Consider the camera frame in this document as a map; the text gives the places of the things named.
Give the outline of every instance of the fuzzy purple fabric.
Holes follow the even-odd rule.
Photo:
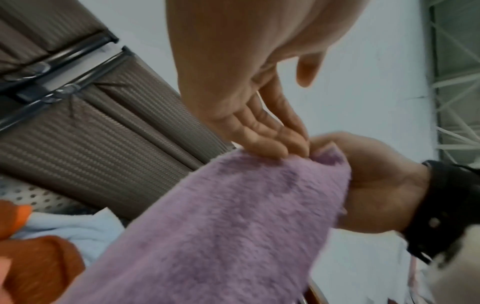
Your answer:
[[[237,150],[152,205],[57,304],[291,304],[342,210],[351,170]]]

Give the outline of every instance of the brown cloth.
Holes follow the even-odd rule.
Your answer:
[[[84,269],[75,245],[57,236],[8,239],[32,209],[0,200],[0,257],[11,260],[3,287],[15,304],[50,304]]]

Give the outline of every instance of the black cuff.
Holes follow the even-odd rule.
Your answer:
[[[403,232],[408,251],[429,263],[471,224],[480,223],[480,176],[475,170],[426,161],[431,180],[425,199]]]

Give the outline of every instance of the ceiling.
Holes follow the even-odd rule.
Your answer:
[[[480,0],[429,6],[438,148],[445,161],[480,167]]]

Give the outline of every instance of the light blue cloth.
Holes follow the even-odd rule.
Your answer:
[[[12,238],[29,239],[56,235],[73,243],[90,266],[125,230],[120,220],[105,208],[94,215],[62,215],[33,212],[26,225]]]

